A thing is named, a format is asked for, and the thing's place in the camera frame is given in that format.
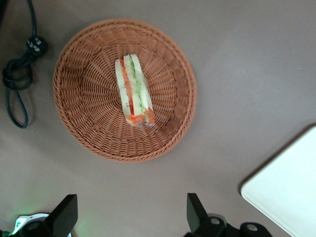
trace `sandwich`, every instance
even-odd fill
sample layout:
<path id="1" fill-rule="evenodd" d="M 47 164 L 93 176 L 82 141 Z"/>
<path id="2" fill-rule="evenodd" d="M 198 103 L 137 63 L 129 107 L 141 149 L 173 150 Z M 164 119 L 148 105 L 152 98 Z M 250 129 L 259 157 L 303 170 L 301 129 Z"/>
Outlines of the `sandwich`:
<path id="1" fill-rule="evenodd" d="M 153 125 L 155 116 L 147 80 L 136 54 L 115 61 L 115 72 L 123 113 L 130 125 Z"/>

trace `wicker basket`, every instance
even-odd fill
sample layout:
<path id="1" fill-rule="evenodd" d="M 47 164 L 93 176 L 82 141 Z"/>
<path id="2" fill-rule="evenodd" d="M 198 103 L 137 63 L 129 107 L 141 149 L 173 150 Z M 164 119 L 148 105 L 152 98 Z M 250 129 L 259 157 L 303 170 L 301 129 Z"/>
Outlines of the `wicker basket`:
<path id="1" fill-rule="evenodd" d="M 116 84 L 115 60 L 136 53 L 148 79 L 156 124 L 127 124 Z M 104 158 L 138 162 L 173 148 L 189 128 L 197 88 L 191 66 L 166 34 L 140 21 L 112 19 L 76 34 L 54 74 L 61 120 L 87 149 Z"/>

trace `black cable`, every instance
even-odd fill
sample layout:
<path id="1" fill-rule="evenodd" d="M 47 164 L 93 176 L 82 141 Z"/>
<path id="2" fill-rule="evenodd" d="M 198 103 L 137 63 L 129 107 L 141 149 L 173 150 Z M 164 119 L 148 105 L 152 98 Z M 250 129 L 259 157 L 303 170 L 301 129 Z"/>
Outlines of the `black cable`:
<path id="1" fill-rule="evenodd" d="M 2 23 L 4 11 L 6 8 L 7 0 L 0 0 L 0 25 Z"/>
<path id="2" fill-rule="evenodd" d="M 30 64 L 41 57 L 47 51 L 47 42 L 37 36 L 36 17 L 31 0 L 27 0 L 31 19 L 32 19 L 32 37 L 27 41 L 27 51 L 20 59 L 13 59 L 8 62 L 2 71 L 2 81 L 6 87 L 5 91 L 5 106 L 11 121 L 19 128 L 28 126 L 29 118 L 25 106 L 21 100 L 19 91 L 29 88 L 33 81 L 33 74 Z M 19 78 L 13 78 L 13 72 L 26 70 L 26 74 Z M 24 122 L 19 123 L 13 116 L 10 107 L 10 93 L 14 92 L 18 103 L 21 106 L 24 114 Z"/>
<path id="3" fill-rule="evenodd" d="M 30 13 L 31 13 L 31 18 L 32 18 L 32 30 L 33 30 L 33 36 L 37 36 L 38 31 L 37 31 L 37 26 L 36 26 L 36 17 L 35 17 L 35 12 L 34 12 L 34 8 L 33 8 L 33 4 L 31 0 L 27 0 L 28 1 L 28 5 L 29 5 L 29 9 L 30 9 Z"/>

